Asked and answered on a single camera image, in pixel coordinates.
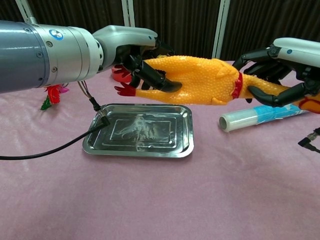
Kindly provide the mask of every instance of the screw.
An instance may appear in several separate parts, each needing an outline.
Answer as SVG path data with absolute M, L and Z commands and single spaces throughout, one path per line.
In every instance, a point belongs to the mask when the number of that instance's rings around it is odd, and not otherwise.
M 47 46 L 50 47 L 50 48 L 53 46 L 52 42 L 50 42 L 50 41 L 47 41 L 46 44 L 47 44 Z
M 38 51 L 35 55 L 40 59 L 43 57 L 43 53 L 40 51 Z

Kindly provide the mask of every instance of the table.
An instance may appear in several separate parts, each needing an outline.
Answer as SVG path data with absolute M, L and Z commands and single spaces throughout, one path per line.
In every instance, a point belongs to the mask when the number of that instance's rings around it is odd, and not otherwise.
M 158 103 L 117 95 L 110 76 L 87 81 L 100 104 Z M 45 112 L 43 89 L 0 95 L 0 155 L 41 153 L 87 131 L 95 112 L 76 83 L 69 88 Z M 297 143 L 320 116 L 218 128 L 222 113 L 256 105 L 188 105 L 195 148 L 186 158 L 89 155 L 79 141 L 43 158 L 0 161 L 0 239 L 319 239 L 320 158 Z

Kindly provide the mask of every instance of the metal tray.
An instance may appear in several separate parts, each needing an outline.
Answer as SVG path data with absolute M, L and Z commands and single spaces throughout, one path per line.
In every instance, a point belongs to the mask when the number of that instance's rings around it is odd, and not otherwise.
M 170 104 L 108 104 L 102 107 L 110 125 L 88 135 L 88 154 L 183 158 L 194 149 L 191 110 Z M 96 115 L 90 128 L 100 124 Z

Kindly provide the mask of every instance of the yellow rubber chicken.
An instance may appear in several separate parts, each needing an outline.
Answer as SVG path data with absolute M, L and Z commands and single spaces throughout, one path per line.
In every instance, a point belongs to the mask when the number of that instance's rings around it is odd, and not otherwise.
M 232 65 L 213 58 L 167 56 L 145 60 L 152 68 L 165 71 L 165 77 L 182 83 L 176 92 L 135 89 L 125 83 L 115 89 L 122 96 L 137 96 L 167 104 L 226 105 L 233 99 L 251 99 L 248 86 L 256 86 L 277 96 L 288 89 L 252 75 L 240 73 Z M 320 114 L 320 94 L 293 103 L 302 110 Z

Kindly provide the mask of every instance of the robotic hand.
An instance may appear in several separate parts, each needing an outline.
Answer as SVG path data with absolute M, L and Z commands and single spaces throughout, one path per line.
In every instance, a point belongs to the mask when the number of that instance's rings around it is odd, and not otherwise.
M 138 27 L 106 26 L 91 34 L 78 27 L 0 20 L 0 94 L 83 81 L 122 65 L 131 85 L 175 92 L 173 82 L 144 59 L 173 55 L 156 32 Z
M 296 78 L 303 81 L 278 96 L 266 94 L 256 86 L 248 86 L 251 94 L 264 105 L 283 107 L 320 93 L 320 42 L 290 37 L 277 38 L 269 47 L 243 54 L 233 66 L 240 70 L 249 61 L 255 64 L 245 69 L 245 74 L 256 75 L 280 85 L 281 79 L 295 71 Z

